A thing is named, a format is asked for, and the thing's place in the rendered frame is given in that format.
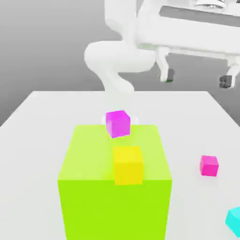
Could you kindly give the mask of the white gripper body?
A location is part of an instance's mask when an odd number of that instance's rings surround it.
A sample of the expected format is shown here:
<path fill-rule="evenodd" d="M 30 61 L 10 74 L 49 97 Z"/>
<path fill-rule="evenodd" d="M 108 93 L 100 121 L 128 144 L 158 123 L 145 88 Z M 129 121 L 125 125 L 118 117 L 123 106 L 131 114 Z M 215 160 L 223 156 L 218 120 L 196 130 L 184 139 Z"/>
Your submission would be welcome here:
<path fill-rule="evenodd" d="M 143 49 L 170 49 L 240 56 L 240 16 L 143 0 L 136 40 Z"/>

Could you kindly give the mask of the small purple cube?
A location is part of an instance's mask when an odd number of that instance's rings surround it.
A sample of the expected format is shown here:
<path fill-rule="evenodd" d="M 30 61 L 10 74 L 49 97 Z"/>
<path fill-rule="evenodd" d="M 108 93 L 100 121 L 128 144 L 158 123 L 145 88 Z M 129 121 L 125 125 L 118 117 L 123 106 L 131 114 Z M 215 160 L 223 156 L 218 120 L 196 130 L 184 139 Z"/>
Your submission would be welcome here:
<path fill-rule="evenodd" d="M 124 110 L 107 112 L 105 125 L 111 138 L 130 135 L 130 117 Z"/>

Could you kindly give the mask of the small pink cube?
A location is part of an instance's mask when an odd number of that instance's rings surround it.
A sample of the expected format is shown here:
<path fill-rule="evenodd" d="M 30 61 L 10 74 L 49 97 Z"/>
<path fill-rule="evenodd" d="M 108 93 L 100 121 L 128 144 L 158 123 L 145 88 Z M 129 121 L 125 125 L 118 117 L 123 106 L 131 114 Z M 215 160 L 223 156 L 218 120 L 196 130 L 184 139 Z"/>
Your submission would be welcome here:
<path fill-rule="evenodd" d="M 216 177 L 218 173 L 219 163 L 216 156 L 201 156 L 200 172 L 203 176 Z"/>

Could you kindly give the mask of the small yellow cube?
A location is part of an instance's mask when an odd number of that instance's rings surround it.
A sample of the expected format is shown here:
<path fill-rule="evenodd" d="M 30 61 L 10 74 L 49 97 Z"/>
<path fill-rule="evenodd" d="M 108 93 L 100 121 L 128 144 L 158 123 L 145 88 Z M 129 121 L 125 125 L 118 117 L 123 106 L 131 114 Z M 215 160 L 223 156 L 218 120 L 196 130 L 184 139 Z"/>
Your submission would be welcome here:
<path fill-rule="evenodd" d="M 143 157 L 139 146 L 113 147 L 114 183 L 117 186 L 143 183 Z"/>

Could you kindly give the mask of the small cyan cube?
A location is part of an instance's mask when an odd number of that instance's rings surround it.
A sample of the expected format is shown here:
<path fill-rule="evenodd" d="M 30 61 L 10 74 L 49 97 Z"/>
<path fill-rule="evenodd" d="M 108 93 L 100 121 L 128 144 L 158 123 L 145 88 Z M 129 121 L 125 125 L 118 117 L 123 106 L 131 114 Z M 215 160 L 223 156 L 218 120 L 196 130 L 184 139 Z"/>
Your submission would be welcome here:
<path fill-rule="evenodd" d="M 228 210 L 225 224 L 237 237 L 240 237 L 240 207 Z"/>

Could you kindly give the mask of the large lime green box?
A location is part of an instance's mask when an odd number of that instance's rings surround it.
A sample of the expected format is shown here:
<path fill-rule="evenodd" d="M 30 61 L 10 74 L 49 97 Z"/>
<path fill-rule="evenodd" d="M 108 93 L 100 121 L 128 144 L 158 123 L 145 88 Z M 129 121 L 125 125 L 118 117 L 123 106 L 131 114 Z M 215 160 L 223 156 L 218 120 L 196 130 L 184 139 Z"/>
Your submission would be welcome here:
<path fill-rule="evenodd" d="M 141 185 L 115 185 L 114 146 L 140 147 Z M 67 240 L 165 240 L 172 178 L 155 125 L 120 138 L 104 125 L 77 125 L 58 188 Z"/>

